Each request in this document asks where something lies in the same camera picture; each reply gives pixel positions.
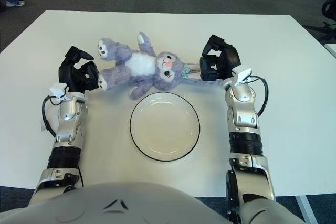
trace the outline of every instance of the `plush toy arm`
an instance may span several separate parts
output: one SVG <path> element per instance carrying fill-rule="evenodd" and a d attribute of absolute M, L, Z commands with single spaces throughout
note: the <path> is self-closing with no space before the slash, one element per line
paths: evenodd
<path fill-rule="evenodd" d="M 99 73 L 98 86 L 102 90 L 111 90 L 130 79 L 131 69 L 123 65 L 115 66 L 114 68 L 104 69 Z"/>
<path fill-rule="evenodd" d="M 149 38 L 143 32 L 138 35 L 138 44 L 141 51 L 155 57 L 155 52 Z"/>
<path fill-rule="evenodd" d="M 131 58 L 132 50 L 129 46 L 114 42 L 109 38 L 101 38 L 98 45 L 98 53 L 103 60 L 116 60 L 117 64 L 122 64 Z"/>
<path fill-rule="evenodd" d="M 136 84 L 135 88 L 131 91 L 131 98 L 133 100 L 138 99 L 147 93 L 147 91 L 153 86 L 153 80 L 145 80 Z"/>

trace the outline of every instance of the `plush toy leg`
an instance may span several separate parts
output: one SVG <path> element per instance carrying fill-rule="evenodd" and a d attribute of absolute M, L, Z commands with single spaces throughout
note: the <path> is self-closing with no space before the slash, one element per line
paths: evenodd
<path fill-rule="evenodd" d="M 131 79 L 131 70 L 126 66 L 104 69 L 99 73 L 98 86 L 102 90 L 111 90 Z"/>
<path fill-rule="evenodd" d="M 155 52 L 149 38 L 143 32 L 138 35 L 138 44 L 141 51 L 155 57 Z"/>
<path fill-rule="evenodd" d="M 131 98 L 133 100 L 138 99 L 147 93 L 147 91 L 153 86 L 153 80 L 146 80 L 136 84 L 135 89 L 131 92 Z"/>

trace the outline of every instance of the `robotic hand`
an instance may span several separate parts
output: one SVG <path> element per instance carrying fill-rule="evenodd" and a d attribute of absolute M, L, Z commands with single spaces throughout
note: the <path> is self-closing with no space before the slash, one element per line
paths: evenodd
<path fill-rule="evenodd" d="M 76 69 L 74 65 L 80 59 L 89 61 L 81 68 Z M 84 142 L 85 121 L 88 113 L 85 106 L 88 98 L 84 92 L 98 88 L 98 69 L 92 60 L 91 55 L 72 46 L 59 67 L 59 83 L 55 83 L 50 88 L 54 96 L 47 96 L 43 102 L 42 114 L 45 126 L 55 141 L 47 169 L 42 172 L 30 205 L 73 190 L 79 175 L 81 175 L 78 163 Z M 57 133 L 52 130 L 45 117 L 45 103 L 48 100 L 51 101 L 51 98 L 56 98 L 60 104 Z"/>

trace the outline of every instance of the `plush toy face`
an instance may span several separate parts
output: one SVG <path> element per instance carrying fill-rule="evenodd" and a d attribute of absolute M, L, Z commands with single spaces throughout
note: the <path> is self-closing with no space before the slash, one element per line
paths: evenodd
<path fill-rule="evenodd" d="M 175 61 L 176 57 L 170 53 L 164 53 L 163 57 L 156 61 L 157 68 L 160 71 L 159 75 L 166 82 L 171 82 L 175 78 L 175 72 L 172 70 Z"/>
<path fill-rule="evenodd" d="M 171 52 L 162 52 L 157 58 L 154 85 L 160 90 L 169 90 L 181 82 L 183 63 Z"/>

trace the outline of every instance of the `purple plush bunny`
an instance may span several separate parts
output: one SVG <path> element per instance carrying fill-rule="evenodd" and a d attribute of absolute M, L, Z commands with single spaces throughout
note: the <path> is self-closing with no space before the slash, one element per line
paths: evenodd
<path fill-rule="evenodd" d="M 134 89 L 131 98 L 136 100 L 154 85 L 159 90 L 169 90 L 182 80 L 183 63 L 171 52 L 155 55 L 153 47 L 144 33 L 139 33 L 140 51 L 114 42 L 109 38 L 99 41 L 98 52 L 103 60 L 115 60 L 115 67 L 99 73 L 98 85 L 102 90 L 111 90 L 119 84 L 131 82 Z"/>

